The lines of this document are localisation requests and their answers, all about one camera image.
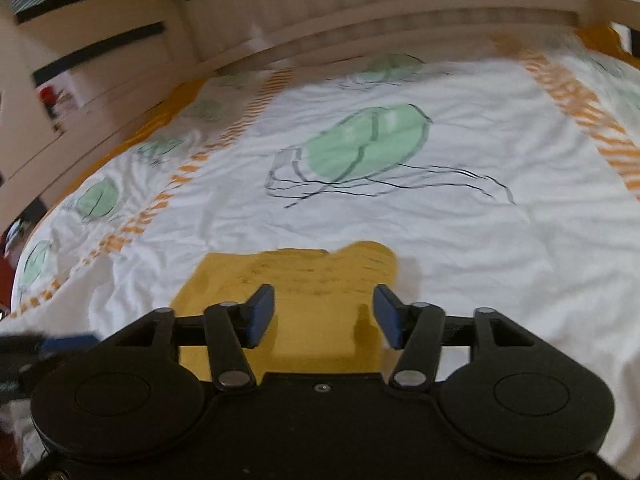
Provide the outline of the mustard yellow knit sweater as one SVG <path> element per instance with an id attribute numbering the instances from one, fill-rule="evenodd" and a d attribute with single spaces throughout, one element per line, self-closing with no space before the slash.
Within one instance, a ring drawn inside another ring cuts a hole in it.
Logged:
<path id="1" fill-rule="evenodd" d="M 270 284 L 273 318 L 260 345 L 245 353 L 256 377 L 378 372 L 385 351 L 372 294 L 378 284 L 393 285 L 397 270 L 390 248 L 370 240 L 336 252 L 210 252 L 170 305 L 180 316 L 198 315 L 212 304 L 247 300 Z"/>

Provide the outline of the white leaf-print duvet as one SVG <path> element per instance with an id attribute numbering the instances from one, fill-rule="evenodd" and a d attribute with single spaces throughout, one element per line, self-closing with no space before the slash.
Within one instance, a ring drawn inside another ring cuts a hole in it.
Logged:
<path id="1" fill-rule="evenodd" d="M 210 252 L 396 255 L 408 302 L 492 307 L 603 378 L 639 473 L 639 70 L 572 36 L 408 47 L 178 88 L 42 219 L 2 333 L 107 337 Z"/>

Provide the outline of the cream wooden headboard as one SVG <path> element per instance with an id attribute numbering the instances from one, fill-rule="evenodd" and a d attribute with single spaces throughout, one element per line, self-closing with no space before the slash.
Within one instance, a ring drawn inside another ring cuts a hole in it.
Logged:
<path id="1" fill-rule="evenodd" d="M 403 30 L 588 24 L 598 0 L 191 0 L 180 6 L 196 57 L 220 67 Z"/>

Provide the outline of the cream shelf unit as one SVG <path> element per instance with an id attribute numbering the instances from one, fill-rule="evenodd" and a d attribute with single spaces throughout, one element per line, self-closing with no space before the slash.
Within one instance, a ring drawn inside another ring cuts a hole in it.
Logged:
<path id="1" fill-rule="evenodd" d="M 47 206 L 198 60 L 181 0 L 1 0 L 1 225 Z"/>

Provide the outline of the orange bed sheet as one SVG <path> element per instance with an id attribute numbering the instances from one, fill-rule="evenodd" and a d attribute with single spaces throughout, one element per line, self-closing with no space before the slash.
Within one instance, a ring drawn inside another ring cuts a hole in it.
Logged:
<path id="1" fill-rule="evenodd" d="M 578 28 L 575 35 L 588 50 L 616 58 L 637 70 L 640 68 L 639 59 L 623 49 L 620 35 L 610 25 L 597 24 Z"/>

